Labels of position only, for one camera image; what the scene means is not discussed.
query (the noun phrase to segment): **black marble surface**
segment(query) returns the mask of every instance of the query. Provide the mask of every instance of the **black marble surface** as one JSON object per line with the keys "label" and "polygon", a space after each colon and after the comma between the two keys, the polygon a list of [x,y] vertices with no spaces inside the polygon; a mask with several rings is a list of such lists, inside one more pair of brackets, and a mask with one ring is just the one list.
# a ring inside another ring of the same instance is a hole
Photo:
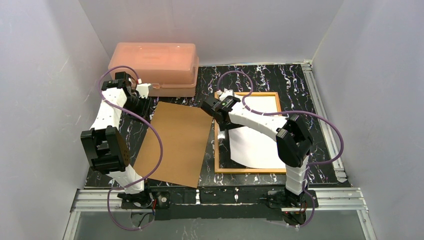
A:
{"label": "black marble surface", "polygon": [[[199,68],[195,97],[156,97],[154,98],[150,118],[153,117],[158,101],[199,107],[201,101],[215,91],[219,77],[231,70],[239,70],[248,74],[252,78],[253,90],[255,92],[277,92],[282,110],[315,112],[302,67],[299,64],[207,66]],[[234,73],[227,75],[221,85],[221,88],[234,90],[235,92],[248,92],[251,87],[245,77]],[[330,155],[319,121],[310,116],[304,117],[314,139],[309,161],[322,162],[329,160]],[[119,126],[119,131],[126,140],[129,148],[131,165],[133,165],[142,145],[147,127],[140,122],[131,120],[126,114],[122,115]],[[230,159],[227,149],[229,149],[228,143],[225,140],[220,140],[219,162],[221,168],[243,167]],[[326,184],[338,182],[331,164],[312,167],[308,177],[311,183]],[[211,124],[198,186],[280,185],[285,182],[285,174],[215,174],[214,125]],[[152,187],[176,185],[153,179],[150,179],[149,183]],[[99,172],[93,172],[91,169],[88,171],[85,183],[86,188],[107,188],[116,187],[117,185],[109,176],[101,175]]]}

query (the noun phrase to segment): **sheet of paper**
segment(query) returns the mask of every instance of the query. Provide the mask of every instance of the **sheet of paper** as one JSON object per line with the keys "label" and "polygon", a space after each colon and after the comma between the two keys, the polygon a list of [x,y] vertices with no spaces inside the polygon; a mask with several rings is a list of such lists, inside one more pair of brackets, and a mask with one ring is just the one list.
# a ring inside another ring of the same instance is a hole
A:
{"label": "sheet of paper", "polygon": [[[246,104],[254,110],[266,113],[277,112],[274,96],[249,96]],[[247,126],[228,131],[231,159],[254,169],[285,169],[280,160],[277,144],[268,136]]]}
{"label": "sheet of paper", "polygon": [[[159,102],[151,124],[162,140],[163,158],[149,178],[196,188],[212,117],[199,107]],[[135,171],[145,176],[156,166],[159,155],[158,139],[149,128],[135,160]]]}

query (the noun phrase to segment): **orange storage container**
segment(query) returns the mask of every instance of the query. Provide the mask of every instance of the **orange storage container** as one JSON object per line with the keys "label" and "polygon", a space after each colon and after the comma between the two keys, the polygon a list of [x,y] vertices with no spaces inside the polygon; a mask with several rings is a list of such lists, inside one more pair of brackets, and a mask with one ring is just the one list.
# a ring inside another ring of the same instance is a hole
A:
{"label": "orange storage container", "polygon": [[[152,84],[151,97],[193,97],[199,69],[199,57],[192,43],[120,42],[109,63],[109,69],[126,65],[132,67],[143,83]],[[110,72],[125,71],[127,68]]]}

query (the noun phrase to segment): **gray floor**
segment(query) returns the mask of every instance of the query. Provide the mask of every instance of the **gray floor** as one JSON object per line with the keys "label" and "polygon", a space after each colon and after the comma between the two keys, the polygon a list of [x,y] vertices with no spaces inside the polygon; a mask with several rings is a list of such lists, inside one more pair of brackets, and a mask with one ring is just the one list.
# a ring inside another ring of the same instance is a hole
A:
{"label": "gray floor", "polygon": [[[130,213],[116,212],[122,225],[131,227]],[[140,218],[133,217],[136,225]],[[82,212],[75,239],[78,240],[362,240],[358,214],[352,211],[316,211],[313,221],[299,231],[264,219],[176,219],[155,221],[143,231],[125,231],[114,225],[107,212]]]}

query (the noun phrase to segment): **white paper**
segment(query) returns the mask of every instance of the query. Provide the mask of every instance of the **white paper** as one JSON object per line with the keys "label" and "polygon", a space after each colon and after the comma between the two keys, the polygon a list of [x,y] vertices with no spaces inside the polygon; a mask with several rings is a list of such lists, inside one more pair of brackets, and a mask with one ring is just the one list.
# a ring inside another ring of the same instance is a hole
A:
{"label": "white paper", "polygon": [[[259,112],[277,112],[274,96],[249,96],[246,104]],[[231,129],[229,147],[231,159],[241,165],[254,169],[285,169],[286,165],[278,157],[277,143],[247,126]]]}

